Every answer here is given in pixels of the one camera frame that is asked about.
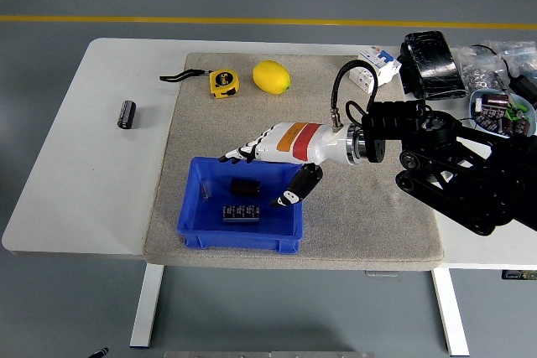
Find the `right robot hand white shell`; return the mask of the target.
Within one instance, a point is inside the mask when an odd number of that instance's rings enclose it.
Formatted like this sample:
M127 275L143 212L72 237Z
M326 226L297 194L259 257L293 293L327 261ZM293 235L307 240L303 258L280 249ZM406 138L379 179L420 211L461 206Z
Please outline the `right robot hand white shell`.
M320 183L321 163L332 160L355 164L354 126L345 125L334 131L331 126L312 122L281 122L251 142L219 158L221 163L263 161L292 163L300 167L285 191L271 200L273 207L300 203Z

